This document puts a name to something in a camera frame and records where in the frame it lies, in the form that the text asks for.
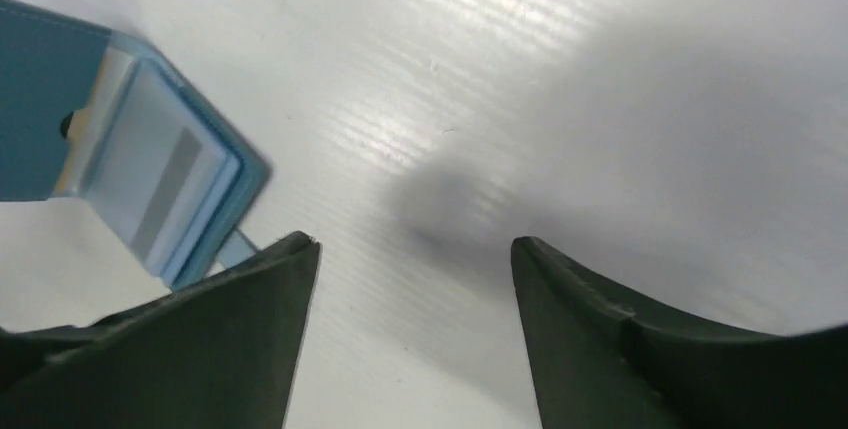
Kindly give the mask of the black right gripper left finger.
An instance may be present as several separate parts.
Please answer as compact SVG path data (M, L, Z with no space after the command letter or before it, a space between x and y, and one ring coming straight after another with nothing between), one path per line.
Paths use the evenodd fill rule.
M280 428L321 246L294 232L85 327L1 334L5 428Z

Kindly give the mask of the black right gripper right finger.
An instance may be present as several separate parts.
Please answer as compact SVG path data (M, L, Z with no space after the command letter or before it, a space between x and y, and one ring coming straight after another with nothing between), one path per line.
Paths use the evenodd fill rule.
M675 309L536 237L511 268L546 428L843 428L847 329L794 336Z

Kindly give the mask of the teal leather card holder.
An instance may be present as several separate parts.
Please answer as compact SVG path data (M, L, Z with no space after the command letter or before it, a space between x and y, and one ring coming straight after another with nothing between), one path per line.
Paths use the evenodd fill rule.
M178 272L168 278L149 273L178 290L202 279L213 263L231 268L255 253L239 223L269 168L151 44L19 1L1 1L1 198L5 202L76 198L96 213L86 193L119 101L140 61L163 73L239 163Z

